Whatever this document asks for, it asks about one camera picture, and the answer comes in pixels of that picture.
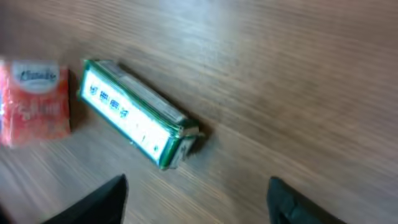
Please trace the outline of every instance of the green and white box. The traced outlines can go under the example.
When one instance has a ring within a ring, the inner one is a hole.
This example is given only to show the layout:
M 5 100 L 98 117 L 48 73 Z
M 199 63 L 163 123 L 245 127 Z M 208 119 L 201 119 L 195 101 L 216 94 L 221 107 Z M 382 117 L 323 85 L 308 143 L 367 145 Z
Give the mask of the green and white box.
M 195 120 L 112 60 L 85 60 L 78 94 L 160 169 L 177 168 L 201 135 Z

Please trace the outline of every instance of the wooden surface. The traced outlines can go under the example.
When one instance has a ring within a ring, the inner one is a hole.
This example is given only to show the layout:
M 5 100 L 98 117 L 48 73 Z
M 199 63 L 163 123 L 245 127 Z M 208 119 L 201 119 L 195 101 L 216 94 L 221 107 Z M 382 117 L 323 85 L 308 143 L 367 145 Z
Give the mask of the wooden surface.
M 398 223 L 395 0 L 2 0 L 0 54 L 121 60 L 211 130 L 158 171 L 72 99 L 73 135 L 0 150 L 0 200 L 38 223 L 116 174 L 125 223 L 268 223 L 278 175 L 348 223 Z

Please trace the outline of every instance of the white oval logo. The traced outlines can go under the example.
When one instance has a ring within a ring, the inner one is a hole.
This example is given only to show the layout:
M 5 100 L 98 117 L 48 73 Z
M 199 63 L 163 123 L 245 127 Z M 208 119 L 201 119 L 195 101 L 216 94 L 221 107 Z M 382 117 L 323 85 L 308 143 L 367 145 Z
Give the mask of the white oval logo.
M 12 76 L 26 92 L 48 93 L 58 86 L 60 69 L 56 64 L 35 62 L 14 62 Z

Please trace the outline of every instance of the white label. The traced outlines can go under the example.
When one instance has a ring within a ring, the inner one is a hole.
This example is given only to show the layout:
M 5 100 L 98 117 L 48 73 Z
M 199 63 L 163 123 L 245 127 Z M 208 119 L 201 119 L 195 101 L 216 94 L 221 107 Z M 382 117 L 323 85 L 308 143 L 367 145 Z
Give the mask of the white label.
M 178 146 L 177 152 L 175 153 L 173 160 L 170 163 L 170 168 L 177 168 L 180 165 L 181 161 L 185 160 L 195 140 L 196 138 L 182 140 L 182 142 Z
M 26 92 L 43 94 L 57 87 L 60 68 L 54 63 L 15 61 L 12 63 L 12 76 Z
M 132 75 L 121 70 L 113 61 L 102 60 L 98 63 L 107 68 L 110 72 L 113 72 L 119 81 L 134 91 L 134 93 L 137 94 L 140 99 L 148 102 L 151 106 L 171 119 L 174 123 L 178 123 L 187 118 L 184 114 L 179 112 L 179 110 L 173 107 L 166 99 L 145 86 Z
M 158 161 L 169 132 L 134 106 L 128 97 L 87 71 L 82 96 L 136 142 L 153 160 Z

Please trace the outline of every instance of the red package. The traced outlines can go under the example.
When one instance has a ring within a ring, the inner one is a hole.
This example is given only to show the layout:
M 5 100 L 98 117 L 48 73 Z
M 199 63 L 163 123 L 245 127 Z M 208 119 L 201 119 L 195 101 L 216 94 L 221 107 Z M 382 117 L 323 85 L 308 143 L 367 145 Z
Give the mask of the red package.
M 7 146 L 70 134 L 68 70 L 55 62 L 0 63 L 0 140 Z

